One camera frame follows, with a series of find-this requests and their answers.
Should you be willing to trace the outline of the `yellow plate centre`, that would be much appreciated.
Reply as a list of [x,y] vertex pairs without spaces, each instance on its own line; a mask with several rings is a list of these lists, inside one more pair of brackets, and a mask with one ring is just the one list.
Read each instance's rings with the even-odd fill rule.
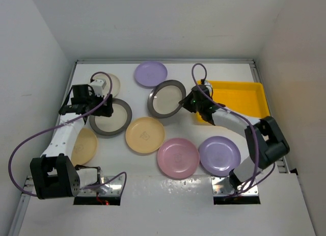
[[152,117],[141,117],[130,123],[125,140],[133,151],[149,154],[161,147],[165,136],[165,128],[161,122]]

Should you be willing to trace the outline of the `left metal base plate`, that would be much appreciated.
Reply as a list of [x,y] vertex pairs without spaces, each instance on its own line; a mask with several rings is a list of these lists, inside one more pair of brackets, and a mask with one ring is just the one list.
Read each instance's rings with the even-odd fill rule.
[[101,197],[118,197],[121,195],[124,181],[124,175],[120,175],[113,181],[97,189],[80,190],[78,197],[95,197],[97,194]]

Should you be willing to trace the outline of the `pink plate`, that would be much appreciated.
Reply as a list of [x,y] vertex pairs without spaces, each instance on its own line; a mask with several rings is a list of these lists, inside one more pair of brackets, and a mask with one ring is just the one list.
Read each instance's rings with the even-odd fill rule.
[[197,147],[184,138],[172,138],[165,141],[157,153],[157,164],[161,172],[176,180],[192,176],[199,162]]

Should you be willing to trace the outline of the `purple plate at back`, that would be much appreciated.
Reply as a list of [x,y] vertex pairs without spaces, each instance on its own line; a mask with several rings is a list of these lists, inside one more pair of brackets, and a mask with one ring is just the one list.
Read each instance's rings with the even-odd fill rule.
[[134,71],[135,81],[144,87],[156,87],[164,82],[168,76],[168,70],[164,64],[158,61],[146,61],[139,64]]

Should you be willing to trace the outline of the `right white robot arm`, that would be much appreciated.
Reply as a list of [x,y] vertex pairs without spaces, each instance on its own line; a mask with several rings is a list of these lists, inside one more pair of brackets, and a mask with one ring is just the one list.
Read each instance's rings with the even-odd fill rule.
[[290,147],[276,120],[240,114],[224,104],[215,102],[207,85],[197,85],[179,104],[191,113],[199,113],[211,125],[229,129],[246,139],[249,157],[229,172],[230,187],[246,181],[254,182],[256,175],[290,152]]

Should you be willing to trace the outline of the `yellow plate left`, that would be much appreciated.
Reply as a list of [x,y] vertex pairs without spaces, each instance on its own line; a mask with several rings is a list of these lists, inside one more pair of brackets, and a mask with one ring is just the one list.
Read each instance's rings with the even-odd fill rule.
[[95,133],[83,128],[76,139],[72,151],[71,162],[73,166],[84,165],[89,162],[96,154],[98,147],[98,139]]

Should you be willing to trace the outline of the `dark-rimmed plate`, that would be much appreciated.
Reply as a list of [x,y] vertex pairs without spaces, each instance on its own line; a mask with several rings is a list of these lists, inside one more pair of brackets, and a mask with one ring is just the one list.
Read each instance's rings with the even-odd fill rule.
[[167,80],[157,85],[149,94],[147,109],[155,118],[169,118],[180,109],[179,103],[186,97],[183,83],[177,80]]
[[102,136],[115,136],[127,129],[132,120],[129,104],[121,99],[113,99],[113,113],[110,117],[90,116],[93,131]]

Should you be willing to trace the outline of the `purple plate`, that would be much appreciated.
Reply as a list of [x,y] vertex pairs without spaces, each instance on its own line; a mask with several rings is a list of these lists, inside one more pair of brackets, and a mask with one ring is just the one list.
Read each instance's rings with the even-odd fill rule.
[[202,142],[199,146],[199,155],[202,167],[217,177],[229,176],[230,171],[241,162],[237,145],[222,136],[213,136]]
[[168,70],[164,64],[158,61],[146,61],[139,64],[134,71],[135,81],[144,87],[156,87],[164,82],[168,76]]

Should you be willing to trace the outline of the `purple plate front right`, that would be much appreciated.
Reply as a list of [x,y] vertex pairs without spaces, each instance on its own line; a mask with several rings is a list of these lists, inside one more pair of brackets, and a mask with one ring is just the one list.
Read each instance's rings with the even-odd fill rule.
[[230,171],[241,162],[237,145],[222,136],[213,136],[202,142],[199,146],[199,155],[202,167],[217,177],[229,176]]

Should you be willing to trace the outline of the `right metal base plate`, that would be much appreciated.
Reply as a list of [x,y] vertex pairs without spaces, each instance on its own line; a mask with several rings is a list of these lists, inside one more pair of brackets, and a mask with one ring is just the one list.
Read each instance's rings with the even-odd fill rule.
[[250,186],[250,182],[241,183],[237,189],[230,184],[229,177],[211,177],[212,192],[214,197],[226,197],[235,194],[236,196],[258,196],[258,186],[255,182]]

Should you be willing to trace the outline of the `metal base plate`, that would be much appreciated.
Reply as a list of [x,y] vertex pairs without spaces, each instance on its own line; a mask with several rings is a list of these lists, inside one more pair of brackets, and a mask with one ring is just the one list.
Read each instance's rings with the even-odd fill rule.
[[236,196],[258,196],[258,186],[255,182],[250,186],[250,182],[241,183],[237,189],[230,184],[229,177],[211,177],[212,192],[214,197],[226,197],[235,194]]
[[97,189],[80,190],[78,197],[95,197],[97,194],[101,197],[118,197],[121,195],[124,181],[124,175],[120,175],[113,181]]

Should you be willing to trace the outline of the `yellow plastic bin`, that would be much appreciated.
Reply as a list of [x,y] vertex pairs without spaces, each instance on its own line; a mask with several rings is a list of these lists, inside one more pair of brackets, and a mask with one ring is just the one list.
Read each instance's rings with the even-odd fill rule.
[[270,115],[263,85],[254,82],[209,81],[213,100],[241,114],[264,118]]

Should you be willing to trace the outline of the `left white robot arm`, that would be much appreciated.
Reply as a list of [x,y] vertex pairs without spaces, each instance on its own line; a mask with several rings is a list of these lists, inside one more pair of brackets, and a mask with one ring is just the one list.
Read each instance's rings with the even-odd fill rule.
[[75,167],[71,156],[77,136],[89,116],[110,117],[113,97],[106,93],[104,80],[71,87],[59,110],[60,122],[49,146],[30,162],[37,197],[75,197],[80,189],[99,183],[99,168]]

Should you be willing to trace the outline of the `cream plate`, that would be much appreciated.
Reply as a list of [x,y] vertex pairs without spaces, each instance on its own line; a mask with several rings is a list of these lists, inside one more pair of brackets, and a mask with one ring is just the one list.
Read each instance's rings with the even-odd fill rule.
[[[108,73],[108,75],[110,76],[112,83],[113,83],[111,95],[113,96],[113,98],[115,98],[118,95],[118,93],[120,92],[120,80],[113,74]],[[94,76],[94,79],[95,80],[98,80],[98,79],[105,80],[106,85],[103,89],[103,94],[104,94],[104,96],[106,96],[110,90],[109,78],[105,74],[102,73],[102,74]]]

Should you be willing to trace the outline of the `yellow plate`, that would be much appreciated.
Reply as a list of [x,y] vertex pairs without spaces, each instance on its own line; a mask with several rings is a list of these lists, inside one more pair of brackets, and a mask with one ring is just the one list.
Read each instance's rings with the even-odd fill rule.
[[133,151],[149,154],[161,147],[165,136],[165,128],[161,122],[152,117],[141,117],[130,123],[125,140]]
[[96,154],[98,147],[98,139],[95,133],[83,128],[76,139],[72,151],[71,162],[73,166],[84,165],[89,162]]

